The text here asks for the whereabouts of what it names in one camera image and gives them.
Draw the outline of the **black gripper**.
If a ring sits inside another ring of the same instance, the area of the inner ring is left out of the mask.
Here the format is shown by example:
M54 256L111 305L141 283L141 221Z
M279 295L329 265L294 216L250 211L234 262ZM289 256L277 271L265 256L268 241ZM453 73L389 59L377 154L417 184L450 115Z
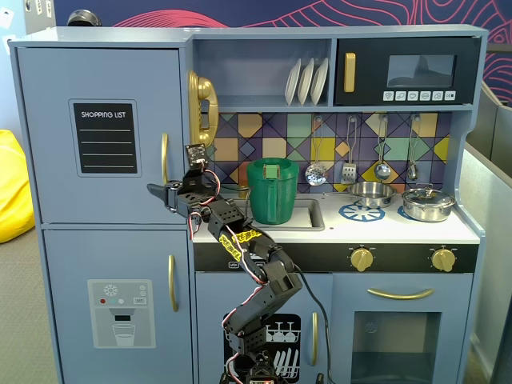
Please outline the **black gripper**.
M164 186L149 183L149 193L160 199L169 211L188 217L214 201L219 193L219 180L208 169L189 170L182 181L169 181Z

